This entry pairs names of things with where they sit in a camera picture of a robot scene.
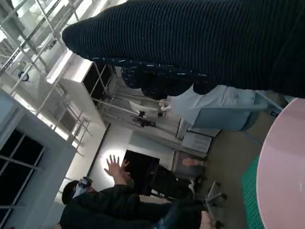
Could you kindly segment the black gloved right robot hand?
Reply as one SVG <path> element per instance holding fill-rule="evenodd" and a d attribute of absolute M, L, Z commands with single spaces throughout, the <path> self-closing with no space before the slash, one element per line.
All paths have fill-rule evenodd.
<path fill-rule="evenodd" d="M 190 83 L 305 96 L 302 0 L 129 0 L 66 27 L 76 55 Z"/>

